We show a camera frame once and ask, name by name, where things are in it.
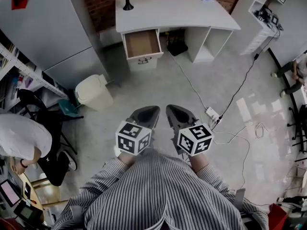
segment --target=smartphone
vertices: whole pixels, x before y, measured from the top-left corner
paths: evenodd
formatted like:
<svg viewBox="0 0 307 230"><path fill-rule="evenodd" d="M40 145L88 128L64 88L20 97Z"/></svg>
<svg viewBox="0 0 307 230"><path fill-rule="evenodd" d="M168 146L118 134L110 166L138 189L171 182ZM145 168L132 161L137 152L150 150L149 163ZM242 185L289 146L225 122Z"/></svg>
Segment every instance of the smartphone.
<svg viewBox="0 0 307 230"><path fill-rule="evenodd" d="M27 182L25 183L24 194L26 195L28 199L30 199L31 187L29 186Z"/></svg>

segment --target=lamp base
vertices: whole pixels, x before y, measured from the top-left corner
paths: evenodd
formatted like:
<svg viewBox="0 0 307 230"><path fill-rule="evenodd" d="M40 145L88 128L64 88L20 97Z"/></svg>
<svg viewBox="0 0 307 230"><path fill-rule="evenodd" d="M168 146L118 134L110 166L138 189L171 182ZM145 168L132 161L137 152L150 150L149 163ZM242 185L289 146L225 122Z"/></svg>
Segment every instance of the lamp base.
<svg viewBox="0 0 307 230"><path fill-rule="evenodd" d="M123 10L133 10L133 6L131 5L130 1L129 0L126 0L126 5L125 7L123 8Z"/></svg>

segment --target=white trash can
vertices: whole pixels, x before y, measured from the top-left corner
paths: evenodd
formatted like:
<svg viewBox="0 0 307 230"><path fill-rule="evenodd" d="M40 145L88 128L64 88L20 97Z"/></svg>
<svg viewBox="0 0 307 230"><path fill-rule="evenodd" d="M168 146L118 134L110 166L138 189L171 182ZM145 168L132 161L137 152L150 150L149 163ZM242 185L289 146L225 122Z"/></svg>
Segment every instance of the white trash can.
<svg viewBox="0 0 307 230"><path fill-rule="evenodd" d="M80 82L76 87L76 97L80 104L98 112L113 103L113 98L106 88L104 75L92 75Z"/></svg>

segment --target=drawer handle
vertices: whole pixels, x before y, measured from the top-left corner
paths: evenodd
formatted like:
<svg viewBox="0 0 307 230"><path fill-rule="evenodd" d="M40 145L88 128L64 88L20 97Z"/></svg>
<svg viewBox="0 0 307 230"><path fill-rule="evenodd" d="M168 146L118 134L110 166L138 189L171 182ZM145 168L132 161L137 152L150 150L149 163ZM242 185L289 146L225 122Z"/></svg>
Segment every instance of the drawer handle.
<svg viewBox="0 0 307 230"><path fill-rule="evenodd" d="M152 59L152 57L150 57L149 59L147 59L147 58L145 57L144 60L139 59L138 65L146 64L146 63L148 63L148 61L151 60L151 59Z"/></svg>

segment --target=person in white shirt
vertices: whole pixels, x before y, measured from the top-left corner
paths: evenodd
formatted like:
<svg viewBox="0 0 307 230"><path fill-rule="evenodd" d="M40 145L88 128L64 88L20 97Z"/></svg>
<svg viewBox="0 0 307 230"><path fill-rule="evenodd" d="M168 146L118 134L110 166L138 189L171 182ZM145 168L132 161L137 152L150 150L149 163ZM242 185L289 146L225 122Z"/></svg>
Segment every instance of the person in white shirt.
<svg viewBox="0 0 307 230"><path fill-rule="evenodd" d="M278 72L271 73L271 76L281 78L287 71L292 71L292 79L296 80L296 83L284 89L280 93L281 97L298 91L307 81L307 55L304 53L296 60L288 62Z"/></svg>
<svg viewBox="0 0 307 230"><path fill-rule="evenodd" d="M52 136L36 121L16 114L0 114L0 154L10 156L10 167L17 174L38 162L52 184L61 184L68 167L76 163L67 151L56 156Z"/></svg>

